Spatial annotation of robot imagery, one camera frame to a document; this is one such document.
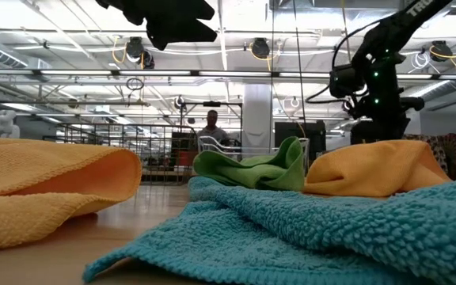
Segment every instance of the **man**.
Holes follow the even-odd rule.
[[[207,113],[207,126],[203,128],[202,131],[198,132],[198,136],[210,136],[217,140],[222,145],[227,145],[229,143],[228,134],[223,131],[221,128],[216,127],[218,122],[218,113],[215,110],[211,110]]]

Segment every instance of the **white column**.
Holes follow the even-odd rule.
[[[244,86],[242,146],[268,149],[272,137],[272,95],[268,84]]]

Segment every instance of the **green cloth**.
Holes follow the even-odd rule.
[[[240,162],[205,150],[193,167],[201,176],[229,186],[301,191],[304,186],[303,149],[297,137],[287,138],[275,155],[261,155]]]

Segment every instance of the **terry cloth towel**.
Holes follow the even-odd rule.
[[[129,150],[0,139],[0,249],[127,200],[140,179],[140,160]]]
[[[237,162],[205,150],[193,162],[196,173],[226,185],[301,191],[304,185],[303,150],[296,137],[285,139],[275,155],[259,155]]]
[[[427,143],[393,140],[347,146],[320,156],[309,169],[303,191],[386,197],[450,181]]]
[[[89,265],[126,257],[209,283],[456,284],[456,181],[389,199],[321,198],[190,180],[177,218]]]

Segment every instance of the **wooden table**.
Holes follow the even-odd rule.
[[[0,250],[0,284],[83,284],[86,264],[177,216],[187,202],[185,186],[141,186],[135,198],[73,218],[42,241]],[[100,275],[93,285],[198,283],[133,260]]]

